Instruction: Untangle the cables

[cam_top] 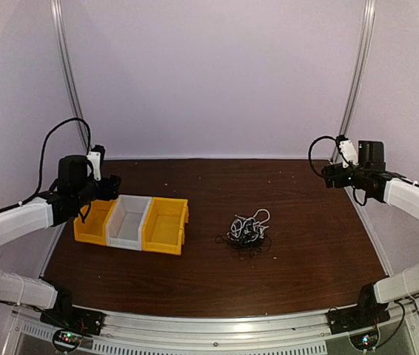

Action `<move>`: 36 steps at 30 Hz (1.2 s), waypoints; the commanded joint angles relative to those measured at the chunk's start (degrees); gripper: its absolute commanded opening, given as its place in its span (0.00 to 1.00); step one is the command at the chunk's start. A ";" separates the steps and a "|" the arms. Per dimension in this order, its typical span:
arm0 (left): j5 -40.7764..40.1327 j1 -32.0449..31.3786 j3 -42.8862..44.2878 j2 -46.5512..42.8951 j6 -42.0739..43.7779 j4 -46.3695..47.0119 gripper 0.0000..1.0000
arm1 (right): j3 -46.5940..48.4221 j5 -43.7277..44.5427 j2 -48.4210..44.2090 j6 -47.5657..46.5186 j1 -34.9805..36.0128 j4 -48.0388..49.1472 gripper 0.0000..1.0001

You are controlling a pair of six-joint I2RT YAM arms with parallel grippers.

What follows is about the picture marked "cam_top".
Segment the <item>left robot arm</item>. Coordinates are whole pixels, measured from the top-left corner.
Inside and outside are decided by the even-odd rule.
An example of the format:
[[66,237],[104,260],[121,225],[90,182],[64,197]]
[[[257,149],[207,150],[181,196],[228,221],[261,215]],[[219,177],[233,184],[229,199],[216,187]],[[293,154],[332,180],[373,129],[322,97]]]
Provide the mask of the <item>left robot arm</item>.
[[[118,197],[121,178],[103,177],[97,152],[69,155],[58,163],[58,176],[46,191],[0,210],[0,247],[32,232],[60,226],[73,217],[86,219],[93,201]],[[49,310],[62,328],[79,321],[75,307],[59,299],[59,290],[41,279],[0,271],[0,302]]]

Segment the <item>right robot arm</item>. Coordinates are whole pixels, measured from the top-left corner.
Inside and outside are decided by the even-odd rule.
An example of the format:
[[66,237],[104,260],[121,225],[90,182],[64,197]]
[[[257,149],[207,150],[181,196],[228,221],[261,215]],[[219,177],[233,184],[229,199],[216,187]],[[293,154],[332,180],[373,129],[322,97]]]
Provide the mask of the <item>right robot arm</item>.
[[[329,139],[335,142],[341,162],[322,168],[320,176],[327,188],[362,191],[363,200],[353,196],[358,205],[365,206],[373,199],[419,220],[419,183],[386,170],[382,142],[359,141],[354,145],[343,135]],[[415,295],[419,295],[419,264],[364,286],[352,310],[352,320],[359,326],[368,326],[387,304]]]

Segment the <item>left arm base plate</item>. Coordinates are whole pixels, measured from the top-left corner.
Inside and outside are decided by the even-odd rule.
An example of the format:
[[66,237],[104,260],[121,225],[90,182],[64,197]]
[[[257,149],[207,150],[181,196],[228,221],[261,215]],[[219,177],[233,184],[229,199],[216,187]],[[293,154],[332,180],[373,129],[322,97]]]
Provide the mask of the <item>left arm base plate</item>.
[[41,312],[40,321],[57,328],[84,335],[99,336],[104,323],[104,313],[73,306],[71,312],[61,314],[55,309]]

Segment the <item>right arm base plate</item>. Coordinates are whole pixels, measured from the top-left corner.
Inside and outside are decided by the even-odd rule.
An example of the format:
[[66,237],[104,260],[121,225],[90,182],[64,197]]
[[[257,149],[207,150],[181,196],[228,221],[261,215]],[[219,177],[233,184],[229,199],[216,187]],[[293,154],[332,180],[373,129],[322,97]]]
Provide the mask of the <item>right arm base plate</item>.
[[363,310],[357,305],[348,308],[331,308],[326,313],[331,334],[353,332],[363,328],[372,328],[381,322],[390,320],[386,308]]

